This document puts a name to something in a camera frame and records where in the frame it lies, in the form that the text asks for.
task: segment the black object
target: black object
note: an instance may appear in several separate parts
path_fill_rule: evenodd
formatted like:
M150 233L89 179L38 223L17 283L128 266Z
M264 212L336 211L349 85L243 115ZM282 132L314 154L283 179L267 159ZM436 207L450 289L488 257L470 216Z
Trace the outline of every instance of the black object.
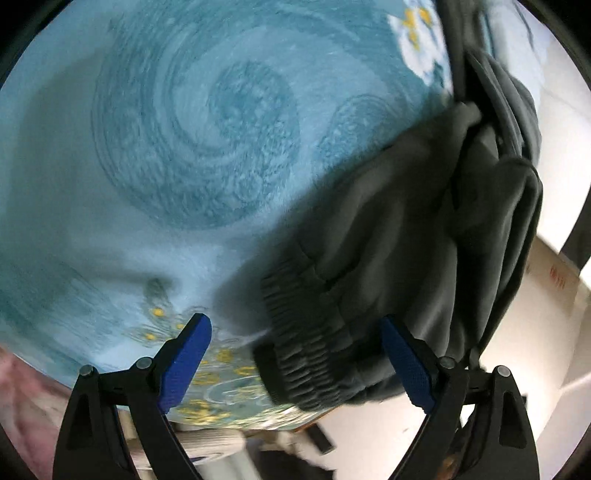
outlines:
M330 439L324 433L324 430L320 428L320 425L314 423L310 427L305 429L305 433L310 439L316 449L322 454L326 455L327 453L332 452L335 449L335 446L330 441Z
M539 480L534 436L510 370L464 369L451 358L426 354L425 343L402 322L387 317L385 324L384 347L391 359L399 356L397 373L411 401L422 406L428 395L436 401L390 480L433 480L440 474L461 480ZM390 342L397 332L400 336ZM401 338L414 358L399 348ZM468 404L475 404L474 412L460 427L462 407Z
M182 400L211 333L209 319L195 314L153 360L143 357L129 370L106 374L82 367L61 425L53 479L137 479L116 410L128 405L158 479L202 480L165 413Z
M72 0L25 0L3 11L0 24L0 87L35 35Z
M37 480L0 425L0 473L2 480Z
M591 189L560 253L565 255L579 271L591 258Z
M280 450L260 450L256 444L248 442L248 453L262 480L334 480L335 478L333 471L312 465L302 458Z

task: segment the white wall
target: white wall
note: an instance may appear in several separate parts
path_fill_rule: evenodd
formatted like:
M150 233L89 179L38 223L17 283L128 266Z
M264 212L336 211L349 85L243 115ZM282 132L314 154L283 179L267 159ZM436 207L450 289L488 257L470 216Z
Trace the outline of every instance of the white wall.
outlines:
M575 382L581 381L591 375L591 307L588 307L583 321L577 346L574 350L573 360L564 379L564 388Z
M591 186L591 91L555 38L548 48L544 76L538 165L544 201L538 235L559 252Z
M537 438L560 398L581 317L568 312L540 283L528 276L493 341L482 355L487 371L506 365L522 394Z
M565 390L538 438L540 480L551 480L562 468L591 423L591 380Z
M337 470L336 480L386 480L413 441L423 411L406 395L360 407L339 407L320 420L336 449L320 456L313 447L305 457Z

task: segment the yellow flower pattern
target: yellow flower pattern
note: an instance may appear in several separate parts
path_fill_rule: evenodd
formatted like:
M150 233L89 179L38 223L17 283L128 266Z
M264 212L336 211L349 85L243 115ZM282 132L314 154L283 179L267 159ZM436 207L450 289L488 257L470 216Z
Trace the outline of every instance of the yellow flower pattern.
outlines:
M408 39L413 44L415 50L420 50L421 47L418 41L416 15L418 15L419 19L428 27L433 25L433 19L429 10L423 7L418 7L417 9L407 8L404 11L405 20L402 21L402 24L408 29Z
M159 348L175 338L195 313L204 307L177 312L163 284L150 280L144 288L147 321L128 332L136 342ZM168 414L171 420L202 427L268 429L298 426L317 413L302 412L293 406L273 407L254 365L251 350L243 340L225 338L214 327L212 341L193 377L183 403Z

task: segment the pink fabric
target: pink fabric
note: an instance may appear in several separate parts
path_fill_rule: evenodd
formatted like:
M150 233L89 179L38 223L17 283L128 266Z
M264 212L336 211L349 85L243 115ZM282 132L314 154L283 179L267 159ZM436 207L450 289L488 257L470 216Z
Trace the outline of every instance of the pink fabric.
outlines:
M31 471L51 480L70 390L0 348L0 423Z

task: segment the swirl pattern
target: swirl pattern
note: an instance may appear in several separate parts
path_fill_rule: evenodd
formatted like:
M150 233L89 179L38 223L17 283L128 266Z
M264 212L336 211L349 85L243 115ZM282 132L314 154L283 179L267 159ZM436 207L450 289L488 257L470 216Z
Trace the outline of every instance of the swirl pattern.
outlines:
M95 145L112 184L166 225L230 225L272 201L302 161L300 111L311 109L304 104L312 100L294 92L305 90L294 80L300 66L312 72L309 91L319 98L330 99L335 86L318 63L337 54L353 57L386 85L398 110L419 103L424 89L401 85L395 37L372 3L142 1L114 27L93 102ZM314 43L318 51L309 48ZM370 99L379 117L371 125L387 111L375 105ZM387 117L387 127L399 118ZM405 124L412 121L409 115ZM325 127L311 139L316 144ZM325 139L314 155L320 174L350 160L327 146Z

